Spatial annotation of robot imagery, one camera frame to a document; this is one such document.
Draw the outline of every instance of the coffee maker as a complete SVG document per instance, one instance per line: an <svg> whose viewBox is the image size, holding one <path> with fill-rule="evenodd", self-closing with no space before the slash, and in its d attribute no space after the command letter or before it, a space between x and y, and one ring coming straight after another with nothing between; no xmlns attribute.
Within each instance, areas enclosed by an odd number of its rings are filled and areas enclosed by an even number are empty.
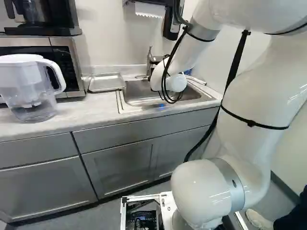
<svg viewBox="0 0 307 230"><path fill-rule="evenodd" d="M8 18L15 27L4 27L7 35L80 35L74 0L4 0Z"/></svg>

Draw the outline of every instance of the gray countertop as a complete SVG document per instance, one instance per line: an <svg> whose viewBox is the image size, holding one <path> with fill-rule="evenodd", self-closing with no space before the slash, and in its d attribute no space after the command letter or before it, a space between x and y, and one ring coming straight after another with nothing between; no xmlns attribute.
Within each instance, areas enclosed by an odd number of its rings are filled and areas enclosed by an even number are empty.
<svg viewBox="0 0 307 230"><path fill-rule="evenodd" d="M83 99L66 99L64 102L59 102L57 105L58 114L50 120L40 123L20 123L10 110L3 106L0 108L0 142L79 131L220 105L221 94L207 86L200 84L198 86L217 100L175 105L166 107L164 110L151 109L119 114L115 92L89 93Z"/></svg>

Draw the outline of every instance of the stainless steel microwave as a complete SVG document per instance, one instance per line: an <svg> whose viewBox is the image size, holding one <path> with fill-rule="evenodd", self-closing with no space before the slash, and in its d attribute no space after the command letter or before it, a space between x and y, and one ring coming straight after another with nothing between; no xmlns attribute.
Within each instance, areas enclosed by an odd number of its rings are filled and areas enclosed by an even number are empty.
<svg viewBox="0 0 307 230"><path fill-rule="evenodd" d="M85 96L74 37L0 35L0 56L9 54L38 54L56 62L67 85L65 91L57 95L57 98ZM53 71L49 68L47 71L53 88L57 89L59 85Z"/></svg>

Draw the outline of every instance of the pitcher handle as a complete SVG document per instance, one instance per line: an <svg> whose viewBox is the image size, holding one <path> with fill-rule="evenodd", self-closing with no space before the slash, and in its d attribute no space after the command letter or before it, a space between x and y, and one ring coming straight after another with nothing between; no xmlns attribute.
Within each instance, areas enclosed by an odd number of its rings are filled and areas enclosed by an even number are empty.
<svg viewBox="0 0 307 230"><path fill-rule="evenodd" d="M66 82L64 80L62 71L59 68L58 64L55 63L54 61L50 61L48 59L41 59L41 60L37 60L36 62L41 63L45 66L48 66L53 70L54 75L56 76L57 81L59 83L59 88L54 91L54 94L57 95L57 94L63 92L66 89Z"/></svg>

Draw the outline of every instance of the person's foot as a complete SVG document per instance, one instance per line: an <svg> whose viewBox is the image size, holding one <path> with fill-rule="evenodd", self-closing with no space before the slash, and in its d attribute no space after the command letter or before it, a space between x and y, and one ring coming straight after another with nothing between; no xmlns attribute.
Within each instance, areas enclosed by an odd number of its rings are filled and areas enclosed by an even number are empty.
<svg viewBox="0 0 307 230"><path fill-rule="evenodd" d="M262 215L253 209L246 210L245 214L250 223L256 228L260 230L274 230L273 222L265 219Z"/></svg>

